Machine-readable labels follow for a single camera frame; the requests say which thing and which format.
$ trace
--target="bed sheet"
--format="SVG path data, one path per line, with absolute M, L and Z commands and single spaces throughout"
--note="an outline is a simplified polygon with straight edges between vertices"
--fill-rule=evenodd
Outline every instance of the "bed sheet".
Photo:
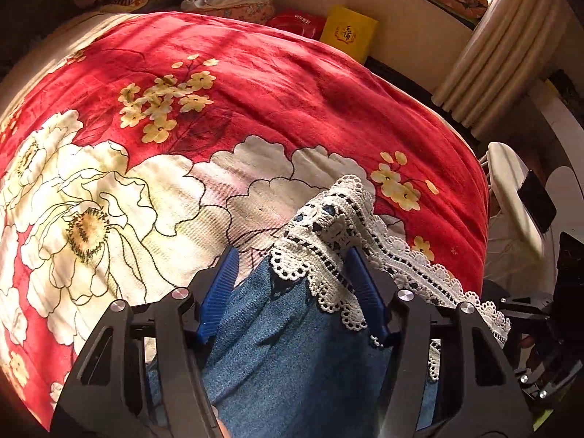
M 196 14 L 90 15 L 0 89 L 0 364 L 45 427 L 113 299 L 156 301 L 227 243 L 244 278 L 345 174 L 393 235 L 480 293 L 477 159 L 320 42 Z

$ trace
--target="curtain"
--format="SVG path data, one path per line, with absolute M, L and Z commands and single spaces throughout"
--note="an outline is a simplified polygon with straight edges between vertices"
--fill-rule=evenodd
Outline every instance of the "curtain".
M 432 101 L 487 138 L 550 60 L 571 13 L 566 0 L 493 0 Z

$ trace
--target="yellow box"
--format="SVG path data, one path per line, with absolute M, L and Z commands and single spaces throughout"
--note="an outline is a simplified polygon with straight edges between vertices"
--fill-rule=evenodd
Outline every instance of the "yellow box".
M 329 11 L 320 41 L 340 49 L 363 64 L 369 55 L 377 23 L 369 16 L 336 5 Z

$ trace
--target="denim fabric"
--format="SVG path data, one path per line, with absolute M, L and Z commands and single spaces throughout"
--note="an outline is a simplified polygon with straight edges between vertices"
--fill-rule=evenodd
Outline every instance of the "denim fabric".
M 203 380 L 233 438 L 370 437 L 390 355 L 265 258 L 234 290 Z M 155 374 L 151 386 L 159 402 Z M 431 424 L 436 391 L 426 383 L 418 428 Z

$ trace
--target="red bag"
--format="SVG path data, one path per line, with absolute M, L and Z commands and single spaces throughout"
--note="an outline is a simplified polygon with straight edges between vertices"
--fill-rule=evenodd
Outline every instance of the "red bag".
M 297 9 L 286 9 L 274 16 L 267 25 L 283 31 L 293 32 L 309 39 L 319 39 L 326 18 Z

